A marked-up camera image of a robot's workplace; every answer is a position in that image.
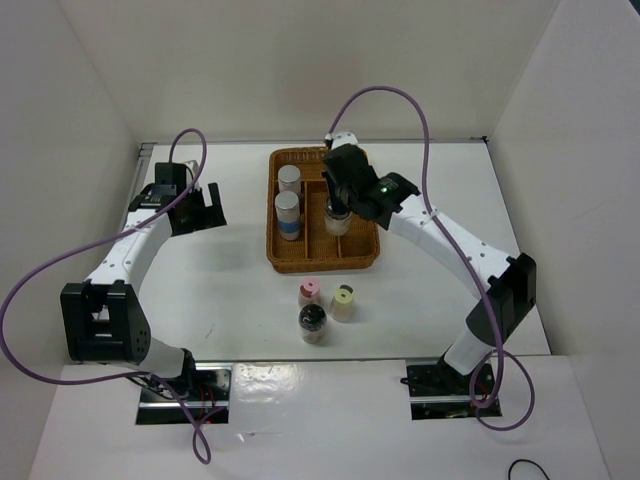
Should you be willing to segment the black grinder bottle light contents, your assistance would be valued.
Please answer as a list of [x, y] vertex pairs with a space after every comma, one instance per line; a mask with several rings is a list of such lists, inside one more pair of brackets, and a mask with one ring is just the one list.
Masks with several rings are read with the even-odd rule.
[[352, 214], [350, 212], [337, 213], [332, 206], [331, 199], [325, 203], [324, 224], [327, 233], [334, 237], [345, 236], [350, 229]]

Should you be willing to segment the silver-lid bottle blue label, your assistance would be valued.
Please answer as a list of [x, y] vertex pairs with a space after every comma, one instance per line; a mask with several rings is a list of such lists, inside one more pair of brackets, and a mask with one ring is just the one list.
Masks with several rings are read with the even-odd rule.
[[298, 239], [301, 231], [298, 195], [291, 191], [280, 192], [275, 197], [274, 207], [280, 236], [287, 241]]
[[278, 189], [280, 192], [293, 192], [298, 197], [302, 195], [301, 172], [295, 165], [284, 165], [277, 172]]

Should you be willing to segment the black-lid bottle brown contents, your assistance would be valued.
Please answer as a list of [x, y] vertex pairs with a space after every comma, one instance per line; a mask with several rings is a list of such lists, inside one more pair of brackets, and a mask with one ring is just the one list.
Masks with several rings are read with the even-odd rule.
[[316, 304], [305, 305], [299, 312], [298, 325], [301, 338], [306, 343], [318, 343], [322, 340], [327, 326], [324, 308]]

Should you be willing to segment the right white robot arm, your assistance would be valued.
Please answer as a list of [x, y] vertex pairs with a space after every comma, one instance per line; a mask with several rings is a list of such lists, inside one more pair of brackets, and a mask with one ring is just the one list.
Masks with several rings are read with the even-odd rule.
[[354, 214], [409, 241], [477, 298], [462, 333], [439, 360], [441, 387], [463, 391], [483, 358], [502, 346], [535, 306], [534, 259], [498, 250], [426, 206], [418, 187], [402, 175], [378, 176], [357, 141], [328, 139], [325, 144], [323, 176], [332, 212]]

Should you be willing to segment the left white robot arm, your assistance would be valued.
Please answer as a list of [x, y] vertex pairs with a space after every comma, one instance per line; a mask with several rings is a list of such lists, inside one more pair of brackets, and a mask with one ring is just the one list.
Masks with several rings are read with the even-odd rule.
[[193, 396], [203, 378], [188, 349], [153, 337], [138, 295], [170, 238], [226, 223], [217, 184], [201, 188], [198, 171], [195, 161], [156, 164], [153, 182], [129, 204], [121, 238], [83, 282], [66, 284], [60, 295], [72, 360], [155, 374], [180, 400]]

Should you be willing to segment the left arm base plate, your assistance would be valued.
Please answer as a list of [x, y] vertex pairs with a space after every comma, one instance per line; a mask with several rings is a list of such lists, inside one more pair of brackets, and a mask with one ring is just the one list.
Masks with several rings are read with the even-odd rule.
[[[231, 364], [198, 362], [191, 383], [169, 379], [168, 383], [179, 394], [185, 406], [198, 422], [227, 424], [232, 386]], [[188, 424], [179, 402], [158, 381], [143, 377], [134, 380], [140, 387], [136, 425]]]

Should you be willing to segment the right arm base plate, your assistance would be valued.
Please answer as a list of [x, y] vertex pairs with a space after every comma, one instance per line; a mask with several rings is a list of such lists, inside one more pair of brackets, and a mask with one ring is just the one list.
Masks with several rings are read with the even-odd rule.
[[418, 420], [444, 420], [500, 417], [498, 400], [485, 410], [478, 410], [469, 396], [469, 376], [436, 361], [407, 362], [400, 383], [408, 389], [411, 417]]

